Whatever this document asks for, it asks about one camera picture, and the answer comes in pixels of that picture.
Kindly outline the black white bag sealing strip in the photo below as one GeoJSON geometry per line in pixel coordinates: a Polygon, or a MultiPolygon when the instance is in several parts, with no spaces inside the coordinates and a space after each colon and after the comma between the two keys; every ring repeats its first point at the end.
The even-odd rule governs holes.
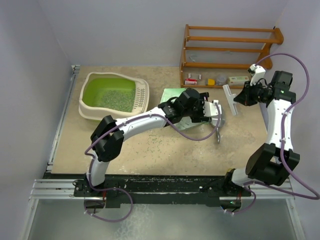
{"type": "Polygon", "coordinates": [[[228,84],[222,86],[228,105],[233,116],[238,115],[237,103],[234,101],[236,94],[232,93],[228,84]]]}

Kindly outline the green cat litter bag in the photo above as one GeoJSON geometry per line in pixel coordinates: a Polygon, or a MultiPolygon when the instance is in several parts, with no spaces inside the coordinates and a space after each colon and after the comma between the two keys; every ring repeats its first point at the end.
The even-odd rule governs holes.
{"type": "Polygon", "coordinates": [[[184,131],[207,123],[192,123],[190,115],[194,103],[198,100],[208,101],[209,96],[208,92],[198,92],[193,88],[166,88],[158,107],[165,112],[178,130],[184,131]]]}

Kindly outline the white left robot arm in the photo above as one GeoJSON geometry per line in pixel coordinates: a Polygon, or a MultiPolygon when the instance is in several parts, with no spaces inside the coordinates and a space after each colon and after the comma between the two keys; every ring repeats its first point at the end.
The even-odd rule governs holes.
{"type": "Polygon", "coordinates": [[[120,155],[123,143],[129,138],[167,126],[176,129],[175,124],[186,117],[196,123],[210,120],[205,115],[208,98],[208,92],[187,88],[145,113],[118,119],[105,116],[90,136],[91,145],[84,152],[91,157],[85,190],[91,196],[101,194],[108,165],[120,155]]]}

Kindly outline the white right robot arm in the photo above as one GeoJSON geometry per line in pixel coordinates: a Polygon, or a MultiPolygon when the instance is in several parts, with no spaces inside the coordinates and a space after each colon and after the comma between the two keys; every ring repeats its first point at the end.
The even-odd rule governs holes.
{"type": "Polygon", "coordinates": [[[294,152],[291,142],[290,106],[296,101],[296,94],[290,91],[293,75],[286,71],[276,71],[267,86],[261,81],[244,83],[239,94],[230,94],[228,85],[224,91],[230,108],[236,115],[235,104],[246,107],[263,103],[268,113],[267,138],[258,150],[248,159],[244,168],[231,171],[230,179],[222,183],[222,190],[228,196],[235,195],[240,186],[251,181],[258,181],[269,186],[281,186],[300,161],[300,155],[294,152]]]}

